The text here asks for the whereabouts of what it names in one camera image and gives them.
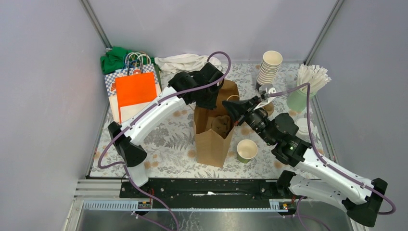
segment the green cup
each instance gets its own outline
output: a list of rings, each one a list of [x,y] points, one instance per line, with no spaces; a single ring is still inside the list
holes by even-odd
[[[258,153],[258,146],[252,140],[242,140],[237,146],[237,158],[241,163],[248,163]]]
[[[316,92],[310,94],[310,100],[316,95]],[[296,112],[302,112],[306,108],[306,93],[300,89],[289,94],[286,99],[288,107]]]

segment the orange paper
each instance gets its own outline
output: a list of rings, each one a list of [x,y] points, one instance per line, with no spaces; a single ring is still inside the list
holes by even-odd
[[[120,123],[121,107],[151,102],[157,97],[152,72],[116,78],[115,85]]]

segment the white towel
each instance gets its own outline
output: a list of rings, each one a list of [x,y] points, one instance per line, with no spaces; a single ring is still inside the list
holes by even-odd
[[[198,71],[207,62],[208,55],[199,56],[197,54],[180,54],[170,56],[167,58],[154,58],[154,62],[166,74],[175,74],[179,71]],[[212,65],[221,65],[221,61],[217,58],[211,57],[210,63]]]

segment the paper cup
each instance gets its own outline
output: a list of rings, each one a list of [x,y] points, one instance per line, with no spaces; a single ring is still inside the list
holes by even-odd
[[[274,76],[274,75],[276,75],[276,73],[278,72],[278,70],[273,71],[273,72],[269,72],[269,71],[265,71],[265,70],[262,69],[262,68],[260,68],[259,71],[262,72],[265,76]]]
[[[283,57],[277,51],[267,51],[262,56],[262,61],[269,67],[277,67],[282,63]]]
[[[258,73],[258,78],[264,79],[264,80],[272,80],[272,79],[275,78],[275,76],[276,76],[276,73],[275,73],[275,74],[272,74],[272,75],[265,75],[265,74],[263,74],[262,72],[259,72],[259,73]]]
[[[258,83],[267,84],[267,83],[271,83],[274,79],[275,79],[275,77],[264,78],[262,76],[258,76],[258,78],[256,80],[258,81]]]
[[[266,72],[275,72],[275,71],[278,71],[279,68],[280,68],[280,65],[277,66],[277,67],[268,67],[266,65],[261,64],[261,67],[260,67],[260,69],[262,69],[262,70],[264,70]]]
[[[258,153],[258,146],[252,140],[242,140],[237,146],[237,158],[241,163],[248,163]]]

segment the table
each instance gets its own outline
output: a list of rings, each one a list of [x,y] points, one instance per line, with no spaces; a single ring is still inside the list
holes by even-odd
[[[256,64],[233,64],[226,79],[234,81],[238,85],[238,90],[242,100],[249,99],[256,95],[255,82],[259,65]],[[273,86],[279,91],[295,87],[299,64],[282,64]],[[162,88],[174,75],[162,75]],[[302,113],[290,111],[286,105],[286,95],[273,100],[275,111],[270,116],[273,118],[280,113],[289,112],[294,121],[299,118],[306,118],[306,110]],[[311,111],[312,122],[316,120]],[[108,169],[98,168],[98,159],[111,141],[108,125],[113,121],[112,113],[109,111],[104,126],[102,128],[100,142],[94,154],[94,161],[90,169],[90,177],[123,177],[125,171],[121,165],[116,165]],[[276,160],[272,155],[273,147],[267,146],[263,140],[254,133],[249,126],[237,127],[234,130],[233,138],[228,151],[224,167],[213,167],[196,162],[196,151],[194,149],[193,133],[193,110],[185,106],[173,115],[163,120],[146,137],[142,147],[147,152],[144,165],[148,169],[149,177],[160,178],[236,178],[236,179],[277,179],[283,170],[294,171],[306,178],[316,178],[310,173],[294,170]],[[324,153],[320,134],[316,125],[312,129],[315,143],[320,153]],[[258,154],[248,164],[243,164],[236,158],[236,147],[239,141],[251,139],[258,145]],[[123,160],[112,146],[109,148],[103,165]]]
[[[302,215],[319,218],[331,231],[352,231],[350,219],[340,209],[319,201],[302,201]],[[305,231],[297,217],[283,219],[276,212],[233,212],[214,211],[174,212],[179,220],[181,231]],[[169,212],[151,211],[145,217],[175,230],[176,225]],[[311,219],[303,219],[311,231],[326,231],[322,225]],[[83,209],[78,230],[98,231],[163,231],[156,225],[142,219],[135,219],[129,211],[89,210]]]

